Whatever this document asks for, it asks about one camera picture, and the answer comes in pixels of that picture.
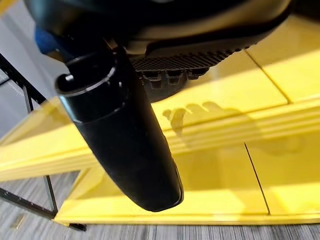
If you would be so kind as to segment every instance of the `metal rod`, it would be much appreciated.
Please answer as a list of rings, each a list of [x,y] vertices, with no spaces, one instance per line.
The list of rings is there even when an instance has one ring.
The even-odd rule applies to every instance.
[[[32,99],[31,99],[31,97],[30,97],[30,95],[28,93],[28,89],[27,89],[26,86],[23,86],[22,90],[23,90],[26,109],[27,109],[28,114],[29,114],[34,110],[34,106],[32,104]],[[50,176],[49,175],[43,176],[43,180],[44,180],[45,190],[46,190],[46,193],[47,193],[48,198],[49,198],[51,210],[55,214],[57,214],[58,207],[57,207],[57,203],[56,203],[55,193],[54,193],[54,190],[52,188]]]
[[[26,110],[28,111],[28,114],[31,113],[34,110],[34,106],[32,104],[32,99],[30,95],[28,94],[28,90],[26,86],[22,87],[23,95],[24,95],[24,101],[26,105]]]
[[[0,82],[0,87],[2,85],[4,85],[5,83],[9,82],[10,80],[11,80],[10,78],[7,78],[7,79],[3,80],[2,82]]]
[[[21,89],[25,86],[28,93],[32,96],[36,103],[42,104],[46,98],[34,87],[30,82],[18,72],[10,62],[0,54],[0,68],[8,76],[9,79],[14,81]]]
[[[54,190],[52,188],[50,176],[48,176],[48,175],[43,176],[43,180],[44,180],[45,190],[46,190],[46,193],[47,193],[48,198],[49,198],[51,210],[54,213],[57,214],[58,213],[58,207],[57,207],[57,203],[56,203],[56,199],[55,199],[55,193],[54,193]]]
[[[54,219],[56,213],[0,188],[0,199],[47,219]]]

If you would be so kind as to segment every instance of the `black plastic housing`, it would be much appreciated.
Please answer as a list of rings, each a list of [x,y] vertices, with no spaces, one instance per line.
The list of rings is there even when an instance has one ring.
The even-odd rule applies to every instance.
[[[69,69],[72,75],[56,80],[59,98],[122,192],[152,212],[181,203],[183,187],[177,167],[125,52],[78,58],[69,63]]]

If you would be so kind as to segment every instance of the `floor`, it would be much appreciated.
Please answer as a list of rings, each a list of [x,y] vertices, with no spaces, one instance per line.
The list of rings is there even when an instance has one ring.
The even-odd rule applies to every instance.
[[[58,207],[68,195],[78,173],[51,176]],[[3,182],[14,194],[49,208],[41,177]],[[11,228],[19,214],[25,214],[19,229]],[[88,225],[79,232],[39,217],[0,200],[0,240],[320,240],[320,225],[284,226],[161,226]]]

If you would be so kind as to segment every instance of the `yellow wooden board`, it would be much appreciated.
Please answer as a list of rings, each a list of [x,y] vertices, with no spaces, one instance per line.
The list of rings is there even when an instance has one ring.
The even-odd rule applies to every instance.
[[[318,129],[320,99],[315,99],[199,125],[174,127],[164,131],[164,135],[173,158],[176,158],[180,154],[202,149],[227,147],[246,141],[271,140]],[[52,142],[53,147],[47,144],[48,141]],[[0,163],[0,181],[64,173],[98,165],[77,129],[71,124],[11,143],[1,148],[1,156],[6,157]]]
[[[292,225],[292,224],[318,224],[320,214],[298,214],[298,215],[175,215],[175,216],[120,216],[116,219],[109,217],[82,217],[66,216],[58,223],[79,223],[79,224],[130,224],[130,225]]]
[[[272,215],[320,214],[318,131],[247,143]]]
[[[183,202],[149,212],[125,196],[101,167],[83,170],[56,220],[69,218],[153,218],[221,214],[267,215],[268,210],[244,144],[182,154],[175,158],[184,188]]]
[[[247,50],[291,102],[320,98],[320,23],[290,16]]]
[[[246,124],[250,120],[246,112],[286,103],[252,60],[245,53],[238,52],[212,68],[207,75],[190,82],[182,92],[154,103],[152,107],[172,153],[176,155],[224,142],[212,136],[201,142],[202,134],[206,134],[208,128],[195,130],[197,133],[192,136],[188,127],[194,131],[213,123],[210,128],[221,129],[221,120],[233,117]],[[227,121],[231,128],[236,127],[232,120]],[[57,98],[31,113],[0,141],[0,181],[64,173],[97,164]]]

